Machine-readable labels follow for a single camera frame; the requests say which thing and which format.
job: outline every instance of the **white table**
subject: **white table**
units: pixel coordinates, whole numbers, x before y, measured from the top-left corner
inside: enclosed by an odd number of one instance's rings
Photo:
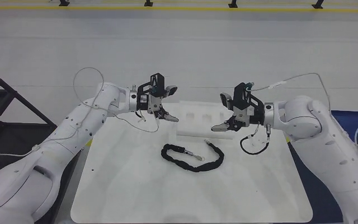
[[[184,119],[179,104],[164,104]],[[213,106],[213,113],[219,104]],[[133,114],[122,118],[155,130],[153,117],[137,123]],[[108,118],[95,135],[71,210],[77,223],[257,223],[308,222],[312,209],[282,132],[272,131],[269,148],[258,156],[245,154],[238,141],[211,139],[225,154],[216,170],[194,173],[164,160],[161,149],[171,143],[186,147],[205,162],[217,158],[198,137],[176,136],[175,123],[161,121],[159,131],[146,133],[116,118]],[[261,128],[258,138],[264,140]],[[180,153],[175,158],[193,166],[202,162]]]

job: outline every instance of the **cable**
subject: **cable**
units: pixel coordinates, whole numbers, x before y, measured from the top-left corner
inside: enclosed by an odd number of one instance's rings
[[[241,141],[240,141],[240,146],[241,146],[242,151],[244,151],[245,153],[247,153],[247,154],[249,154],[249,155],[252,155],[252,156],[255,156],[255,155],[258,155],[258,154],[263,153],[263,152],[268,148],[268,146],[269,146],[269,144],[270,144],[270,142],[267,142],[266,145],[265,145],[265,147],[264,147],[262,150],[258,151],[258,152],[248,152],[248,151],[246,151],[246,150],[244,149],[244,147],[242,146],[242,142],[245,141],[245,140],[247,140],[248,138],[249,138],[249,136],[246,136],[246,137],[244,137],[243,139],[241,139]]]
[[[324,92],[326,93],[326,97],[327,97],[327,100],[328,100],[328,110],[329,110],[329,112],[331,112],[331,99],[329,98],[329,94],[328,94],[328,92],[327,92],[327,89],[326,89],[326,87],[325,87],[323,81],[322,81],[321,75],[319,75],[318,73],[310,72],[310,73],[305,73],[305,74],[298,74],[298,75],[296,75],[296,76],[292,76],[292,77],[290,77],[290,78],[287,78],[287,79],[285,79],[285,80],[282,80],[281,82],[286,82],[286,81],[288,81],[288,80],[292,80],[292,79],[294,79],[294,78],[298,78],[298,77],[301,77],[301,76],[306,76],[306,75],[309,75],[309,74],[315,74],[316,76],[318,76],[318,78],[319,78],[319,80],[320,80],[320,82],[321,82],[321,84],[322,84],[322,87],[323,87],[323,89],[324,89]],[[271,87],[271,86],[265,86],[265,87],[262,87],[262,88],[257,88],[257,89],[255,89],[255,90],[248,90],[248,89],[246,89],[246,91],[248,91],[248,92],[254,92],[254,91],[258,91],[258,90],[264,90],[264,89],[267,89],[267,88],[270,88],[270,87]]]
[[[78,94],[77,94],[77,91],[76,91],[76,87],[75,87],[75,81],[76,81],[77,75],[78,75],[82,70],[85,70],[85,69],[88,69],[88,68],[96,70],[96,71],[101,75],[101,78],[102,78],[101,88],[100,88],[100,90],[98,91],[98,93],[96,94],[95,98],[93,99],[91,105],[88,105],[88,104],[84,103],[84,102],[81,100],[81,98],[79,98],[79,96],[78,96]],[[81,104],[90,107],[90,109],[88,110],[88,112],[86,113],[86,115],[84,116],[84,118],[81,120],[81,122],[79,123],[79,125],[77,126],[77,128],[76,128],[76,130],[73,132],[73,134],[71,134],[70,136],[65,137],[65,138],[49,138],[49,139],[43,141],[41,144],[35,145],[35,146],[32,148],[31,151],[29,151],[28,153],[23,154],[23,155],[9,154],[9,153],[3,153],[3,154],[1,154],[1,153],[0,153],[0,156],[17,156],[17,157],[24,157],[24,156],[29,155],[29,154],[32,153],[33,151],[38,150],[38,149],[40,148],[40,146],[41,146],[42,144],[44,144],[45,142],[57,141],[57,140],[66,140],[66,139],[72,138],[72,137],[77,133],[78,129],[82,126],[82,123],[83,123],[84,120],[88,117],[88,115],[90,114],[90,112],[91,112],[92,109],[105,110],[105,111],[107,111],[108,113],[113,114],[113,115],[114,115],[116,118],[118,118],[119,120],[123,120],[123,121],[127,122],[129,125],[131,125],[131,126],[132,126],[133,128],[135,128],[135,129],[138,129],[138,130],[141,130],[141,131],[144,131],[144,132],[148,132],[148,133],[154,133],[154,132],[157,132],[157,131],[158,131],[158,129],[159,129],[159,124],[158,124],[158,123],[157,123],[157,129],[156,129],[155,131],[144,130],[144,129],[141,129],[141,128],[138,128],[138,127],[132,125],[129,121],[127,121],[127,120],[124,119],[124,118],[119,118],[114,112],[112,112],[112,111],[110,111],[110,110],[107,110],[107,109],[104,109],[104,108],[94,108],[93,105],[94,105],[96,99],[98,98],[98,96],[100,95],[101,89],[103,89],[104,84],[105,84],[105,78],[104,78],[103,74],[102,74],[97,68],[93,68],[93,67],[84,67],[84,68],[81,68],[78,72],[76,72],[76,74],[75,74],[74,77],[73,77],[72,87],[73,87],[74,94],[76,95],[76,98],[81,102]]]
[[[28,153],[23,154],[23,155],[1,153],[0,156],[17,156],[17,157],[24,157],[24,156],[27,156],[28,154],[30,154],[30,153],[32,153],[32,152],[33,152],[33,150],[31,150],[31,151],[29,151]]]
[[[358,128],[356,130],[356,133],[354,134],[354,142],[356,143],[356,145],[358,146]]]
[[[115,115],[116,118],[118,118],[119,120],[123,120],[125,122],[127,122],[129,125],[131,125],[133,128],[135,129],[138,129],[138,130],[141,130],[141,131],[144,131],[144,132],[148,132],[148,133],[154,133],[154,132],[157,132],[159,130],[159,124],[157,123],[157,129],[156,130],[144,130],[144,129],[141,129],[141,128],[138,128],[134,125],[132,125],[129,121],[127,121],[126,119],[123,119],[123,118],[119,118],[117,117],[117,115]]]

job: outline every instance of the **black stand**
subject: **black stand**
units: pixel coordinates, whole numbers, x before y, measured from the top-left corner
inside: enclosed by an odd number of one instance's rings
[[[313,8],[319,9],[319,8],[323,8],[322,7],[322,3],[324,0],[318,0],[316,4],[313,4]]]
[[[236,0],[232,0],[229,4],[229,8],[237,8]]]
[[[68,6],[69,2],[66,2],[66,0],[60,0],[60,4],[58,6]]]
[[[43,113],[41,113],[36,107],[34,107],[30,102],[23,98],[16,90],[11,88],[4,80],[0,78],[0,86],[3,87],[3,90],[0,90],[0,95],[3,98],[0,99],[0,115],[4,113],[6,108],[9,106],[13,99],[17,99],[37,116],[39,116],[44,122],[48,123],[51,127],[56,128],[57,125],[54,124],[50,119],[48,119]]]
[[[151,6],[153,6],[153,2],[151,2],[150,0],[146,0],[144,6],[151,7]]]

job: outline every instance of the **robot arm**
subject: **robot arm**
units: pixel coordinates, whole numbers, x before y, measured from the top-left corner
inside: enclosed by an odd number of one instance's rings
[[[108,116],[147,110],[158,119],[178,122],[162,106],[162,99],[173,95],[177,87],[164,89],[164,77],[159,73],[150,80],[145,84],[146,92],[142,88],[137,92],[112,83],[99,85],[97,97],[79,104],[28,156],[1,169],[0,224],[33,223],[41,218],[57,198],[65,167]],[[120,93],[125,95],[122,108],[119,107]]]
[[[233,100],[228,94],[220,95],[223,105],[234,114],[211,130],[237,132],[250,124],[263,125],[267,134],[271,128],[282,130],[306,167],[331,191],[345,223],[357,224],[358,155],[348,134],[317,100],[298,96],[289,101],[263,104],[252,96],[251,87],[252,83],[239,84]]]

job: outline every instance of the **gray floor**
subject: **gray floor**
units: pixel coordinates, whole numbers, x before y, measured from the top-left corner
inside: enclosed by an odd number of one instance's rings
[[[220,102],[240,82],[257,87],[318,72],[335,110],[358,110],[358,14],[199,11],[0,11],[0,77],[55,123],[78,105],[74,74],[96,67],[122,87],[160,72],[178,91],[166,102]],[[100,77],[81,73],[82,99]],[[256,94],[308,95],[327,104],[317,77]],[[20,104],[1,117],[40,122]]]

